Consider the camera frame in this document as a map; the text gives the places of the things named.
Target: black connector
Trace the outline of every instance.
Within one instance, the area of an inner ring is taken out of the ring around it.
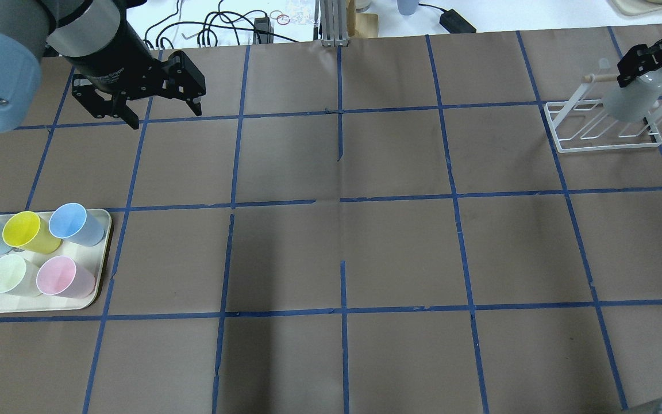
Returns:
[[[476,33],[476,28],[453,9],[444,11],[439,23],[449,33]]]
[[[272,22],[268,17],[255,18],[255,29],[262,30],[262,32],[255,32],[252,44],[271,44],[274,33],[272,30]]]

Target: yellow cup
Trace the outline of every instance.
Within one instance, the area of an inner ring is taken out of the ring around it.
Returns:
[[[17,213],[7,221],[3,239],[9,246],[50,254],[60,247],[61,239],[50,234],[47,221],[33,212]]]

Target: pink cup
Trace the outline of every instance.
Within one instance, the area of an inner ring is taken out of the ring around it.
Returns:
[[[55,256],[37,272],[37,288],[50,296],[85,298],[94,291],[94,275],[67,256]]]

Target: metal bracket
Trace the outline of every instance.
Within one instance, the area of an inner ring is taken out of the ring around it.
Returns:
[[[321,44],[326,47],[348,45],[347,0],[319,0],[321,3]]]

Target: white surface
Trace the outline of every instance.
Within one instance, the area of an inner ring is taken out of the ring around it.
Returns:
[[[37,267],[42,266],[45,261],[51,257],[65,255],[73,258],[89,272],[94,273],[97,278],[97,286],[102,278],[103,259],[107,254],[107,244],[111,234],[111,215],[105,210],[89,210],[106,229],[106,236],[102,241],[93,247],[79,246],[68,241],[58,247],[57,251],[51,254],[39,254],[31,251],[13,251],[9,254],[16,254],[24,257],[34,263]],[[48,220],[52,212],[37,213],[40,217]],[[6,222],[13,214],[2,214],[0,220]],[[0,313],[6,312],[28,312],[28,311],[48,311],[48,310],[67,310],[82,309],[92,304],[99,293],[99,289],[94,289],[89,296],[83,299],[60,298],[58,296],[47,296],[41,294],[35,298],[25,298],[22,296],[11,296],[11,294],[0,293]]]
[[[626,16],[611,0],[423,0],[430,5],[454,9],[469,21],[478,32],[502,32],[512,30],[564,29],[573,27],[631,26],[662,23],[662,10],[641,16]],[[127,11],[127,18],[137,34],[170,15],[176,0],[148,0],[145,5]],[[182,21],[203,21],[210,11],[215,11],[218,0],[184,0]],[[262,9],[268,13],[280,10],[291,17],[286,26],[273,23],[275,32],[292,39],[313,39],[315,0],[225,0],[223,11],[246,13]],[[413,36],[446,33],[438,23],[441,12],[431,7],[418,7],[412,16],[402,16],[397,11],[397,0],[372,0],[366,13],[379,15],[379,36]],[[259,17],[260,13],[250,16]],[[150,31],[154,43],[158,32],[167,24],[178,21],[177,16]],[[249,27],[245,22],[242,27]],[[184,40],[181,33],[191,35],[199,31],[199,25],[182,25],[167,32],[177,48],[197,47],[195,39]],[[217,29],[219,45],[236,44],[234,31]],[[241,32],[242,44],[249,44],[252,32]],[[286,40],[275,39],[276,43]]]

